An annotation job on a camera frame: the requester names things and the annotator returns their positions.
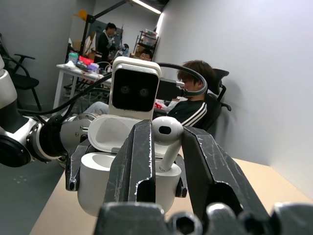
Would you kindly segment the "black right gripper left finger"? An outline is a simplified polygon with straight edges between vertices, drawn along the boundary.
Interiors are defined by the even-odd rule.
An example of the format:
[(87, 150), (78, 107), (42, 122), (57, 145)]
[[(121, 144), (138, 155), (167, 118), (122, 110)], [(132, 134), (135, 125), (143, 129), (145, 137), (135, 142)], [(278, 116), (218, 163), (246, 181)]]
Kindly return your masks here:
[(156, 201), (152, 122), (136, 123), (110, 167), (104, 202)]

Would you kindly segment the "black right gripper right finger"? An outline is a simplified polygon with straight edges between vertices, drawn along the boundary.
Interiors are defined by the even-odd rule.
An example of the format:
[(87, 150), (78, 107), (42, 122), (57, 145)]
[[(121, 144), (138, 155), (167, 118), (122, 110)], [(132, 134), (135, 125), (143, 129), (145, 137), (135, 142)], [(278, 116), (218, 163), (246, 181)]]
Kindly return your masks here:
[(189, 196), (194, 214), (205, 218), (212, 203), (268, 218), (268, 213), (239, 165), (202, 129), (185, 127), (182, 150)]

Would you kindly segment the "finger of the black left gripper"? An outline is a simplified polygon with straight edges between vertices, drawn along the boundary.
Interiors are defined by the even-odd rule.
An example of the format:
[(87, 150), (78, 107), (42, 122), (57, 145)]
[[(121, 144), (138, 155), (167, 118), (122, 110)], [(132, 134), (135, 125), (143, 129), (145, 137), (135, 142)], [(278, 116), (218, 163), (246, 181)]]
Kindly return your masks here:
[(90, 141), (84, 140), (69, 154), (65, 168), (66, 190), (77, 191), (79, 189), (81, 159), (87, 153), (94, 152), (94, 150), (95, 148)]
[(181, 169), (181, 174), (176, 188), (175, 197), (185, 198), (187, 196), (188, 186), (186, 180), (185, 162), (182, 155), (178, 154), (174, 163)]

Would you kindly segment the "white earbud charging case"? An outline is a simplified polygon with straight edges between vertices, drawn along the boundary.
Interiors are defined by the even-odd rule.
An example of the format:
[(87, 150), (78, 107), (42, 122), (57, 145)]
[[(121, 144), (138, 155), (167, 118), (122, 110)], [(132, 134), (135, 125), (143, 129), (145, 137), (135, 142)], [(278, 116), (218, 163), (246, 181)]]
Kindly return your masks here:
[[(88, 140), (97, 150), (85, 154), (80, 163), (80, 181), (77, 193), (81, 208), (97, 217), (103, 203), (109, 179), (110, 167), (119, 149), (138, 119), (101, 115), (88, 127)], [(168, 172), (159, 169), (161, 161), (156, 160), (156, 203), (168, 212), (174, 202), (181, 168), (172, 164)]]

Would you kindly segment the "white earbud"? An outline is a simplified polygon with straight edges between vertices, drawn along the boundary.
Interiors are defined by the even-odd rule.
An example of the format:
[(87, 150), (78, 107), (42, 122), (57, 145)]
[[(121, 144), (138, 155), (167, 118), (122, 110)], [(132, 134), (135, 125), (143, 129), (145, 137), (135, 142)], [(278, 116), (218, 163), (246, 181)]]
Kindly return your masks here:
[(168, 172), (181, 148), (183, 126), (173, 117), (157, 117), (152, 121), (154, 141), (160, 146), (167, 146), (167, 150), (160, 163), (160, 170)]

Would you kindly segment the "black mesh office chair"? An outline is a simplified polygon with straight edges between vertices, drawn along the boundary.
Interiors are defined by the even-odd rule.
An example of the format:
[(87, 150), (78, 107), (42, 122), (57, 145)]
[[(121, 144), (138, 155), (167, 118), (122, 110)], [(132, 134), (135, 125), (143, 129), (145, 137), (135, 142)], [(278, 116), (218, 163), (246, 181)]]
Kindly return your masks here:
[(222, 102), (223, 95), (226, 92), (226, 86), (222, 84), (222, 79), (228, 76), (229, 72), (220, 69), (213, 70), (216, 76), (216, 83), (208, 86), (212, 93), (208, 93), (205, 100), (208, 105), (208, 116), (204, 123), (204, 130), (212, 136), (215, 136), (217, 119), (222, 112), (222, 107), (227, 108), (228, 111), (231, 111), (232, 109), (230, 105)]

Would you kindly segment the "white cluttered work table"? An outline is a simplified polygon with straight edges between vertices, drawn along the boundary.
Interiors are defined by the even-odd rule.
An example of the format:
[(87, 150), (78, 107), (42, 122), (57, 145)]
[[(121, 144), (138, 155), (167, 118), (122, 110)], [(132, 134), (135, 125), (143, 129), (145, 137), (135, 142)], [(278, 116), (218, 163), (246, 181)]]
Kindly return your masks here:
[(101, 74), (98, 74), (95, 72), (83, 71), (77, 67), (70, 68), (66, 64), (58, 64), (56, 67), (59, 69), (59, 75), (58, 75), (58, 82), (57, 82), (57, 87), (56, 87), (56, 92), (55, 92), (55, 97), (54, 97), (53, 109), (56, 109), (57, 107), (59, 107), (60, 98), (62, 96), (62, 91), (64, 87), (63, 80), (64, 80), (65, 74), (68, 74), (73, 77), (72, 86), (70, 88), (70, 96), (69, 96), (70, 99), (74, 98), (76, 84), (79, 78), (82, 78), (83, 80), (87, 81), (89, 85), (92, 85), (94, 82), (97, 82), (98, 80), (100, 80), (101, 85), (103, 84), (106, 88), (111, 87), (111, 84), (112, 84), (111, 74), (108, 74), (109, 77), (108, 79), (106, 79)]

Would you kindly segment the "black folding chair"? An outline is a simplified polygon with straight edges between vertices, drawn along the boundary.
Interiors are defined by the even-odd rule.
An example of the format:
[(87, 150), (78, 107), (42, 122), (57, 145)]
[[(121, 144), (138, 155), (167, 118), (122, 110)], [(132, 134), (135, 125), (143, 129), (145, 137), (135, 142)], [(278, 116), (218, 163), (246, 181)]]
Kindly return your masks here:
[(37, 93), (35, 88), (39, 85), (39, 80), (30, 76), (28, 70), (22, 64), (24, 59), (35, 60), (34, 57), (23, 55), (23, 54), (15, 54), (15, 56), (19, 56), (19, 60), (12, 58), (9, 55), (7, 48), (5, 47), (2, 41), (2, 34), (0, 33), (0, 54), (4, 60), (4, 68), (8, 71), (13, 81), (13, 84), (18, 90), (31, 90), (37, 104), (38, 110), (41, 111), (42, 107), (39, 102)]

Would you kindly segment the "seated person with glasses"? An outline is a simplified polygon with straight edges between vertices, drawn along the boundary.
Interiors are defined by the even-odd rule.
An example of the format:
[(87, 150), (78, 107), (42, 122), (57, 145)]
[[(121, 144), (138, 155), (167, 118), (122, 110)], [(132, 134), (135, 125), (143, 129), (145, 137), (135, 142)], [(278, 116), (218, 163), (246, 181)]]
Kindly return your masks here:
[(153, 58), (153, 53), (149, 49), (145, 48), (142, 50), (139, 58), (141, 60), (151, 61)]

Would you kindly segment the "red box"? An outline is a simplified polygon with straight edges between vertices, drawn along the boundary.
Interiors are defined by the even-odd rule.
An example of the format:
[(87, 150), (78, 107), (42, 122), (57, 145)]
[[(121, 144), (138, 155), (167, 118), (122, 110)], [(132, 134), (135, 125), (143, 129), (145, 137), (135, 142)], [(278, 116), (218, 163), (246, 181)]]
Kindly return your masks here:
[(78, 61), (84, 63), (87, 66), (90, 65), (91, 63), (94, 63), (93, 59), (89, 59), (89, 58), (81, 56), (81, 55), (79, 56)]

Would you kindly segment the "black storage shelf rack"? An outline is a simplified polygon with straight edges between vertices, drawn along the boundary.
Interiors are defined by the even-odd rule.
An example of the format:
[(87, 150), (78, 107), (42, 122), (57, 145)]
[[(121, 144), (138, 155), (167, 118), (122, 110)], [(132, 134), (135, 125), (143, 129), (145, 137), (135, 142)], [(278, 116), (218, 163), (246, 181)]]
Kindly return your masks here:
[(143, 50), (146, 51), (149, 50), (152, 54), (153, 60), (157, 43), (158, 43), (158, 34), (155, 31), (150, 31), (148, 29), (140, 31), (136, 38), (136, 42), (132, 52), (132, 57), (139, 59)]

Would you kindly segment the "standing person in dark top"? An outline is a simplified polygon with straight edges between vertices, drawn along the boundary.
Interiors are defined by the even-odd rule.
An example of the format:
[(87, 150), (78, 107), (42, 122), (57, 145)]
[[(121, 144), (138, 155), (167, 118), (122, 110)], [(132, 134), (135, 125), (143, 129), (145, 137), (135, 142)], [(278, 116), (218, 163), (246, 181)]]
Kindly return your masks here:
[(102, 54), (101, 61), (108, 61), (109, 53), (116, 49), (113, 36), (116, 32), (116, 25), (113, 23), (108, 23), (106, 28), (100, 34), (98, 38), (98, 48), (97, 51)]

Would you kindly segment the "ceiling strip light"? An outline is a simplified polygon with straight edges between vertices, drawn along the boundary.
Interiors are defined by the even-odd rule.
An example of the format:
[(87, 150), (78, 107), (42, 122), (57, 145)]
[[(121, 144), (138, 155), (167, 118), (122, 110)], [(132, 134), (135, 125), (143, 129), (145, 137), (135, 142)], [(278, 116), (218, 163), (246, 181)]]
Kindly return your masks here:
[(131, 1), (136, 3), (136, 4), (141, 5), (142, 7), (146, 8), (146, 9), (148, 9), (148, 10), (150, 10), (150, 11), (156, 13), (156, 14), (159, 14), (159, 15), (161, 14), (161, 12), (159, 10), (155, 9), (154, 7), (148, 5), (148, 4), (144, 3), (144, 2), (142, 2), (141, 0), (131, 0)]

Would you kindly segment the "black metal gantry frame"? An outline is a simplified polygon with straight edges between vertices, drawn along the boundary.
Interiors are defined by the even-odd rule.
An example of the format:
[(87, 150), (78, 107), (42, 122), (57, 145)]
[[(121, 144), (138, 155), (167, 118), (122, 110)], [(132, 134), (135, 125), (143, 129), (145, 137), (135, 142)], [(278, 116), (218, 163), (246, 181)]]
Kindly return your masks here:
[(85, 20), (85, 28), (84, 28), (84, 33), (83, 33), (83, 37), (82, 37), (82, 41), (81, 41), (81, 46), (80, 46), (80, 51), (79, 51), (79, 55), (83, 55), (84, 54), (84, 46), (85, 46), (85, 41), (87, 38), (87, 32), (88, 32), (88, 27), (89, 24), (92, 24), (95, 22), (95, 20), (97, 20), (98, 18), (102, 17), (103, 15), (113, 11), (114, 9), (129, 3), (130, 0), (121, 0), (118, 3), (114, 4), (113, 6), (101, 11), (100, 13), (96, 14), (95, 16), (92, 16), (90, 14), (87, 14), (86, 16), (86, 20)]

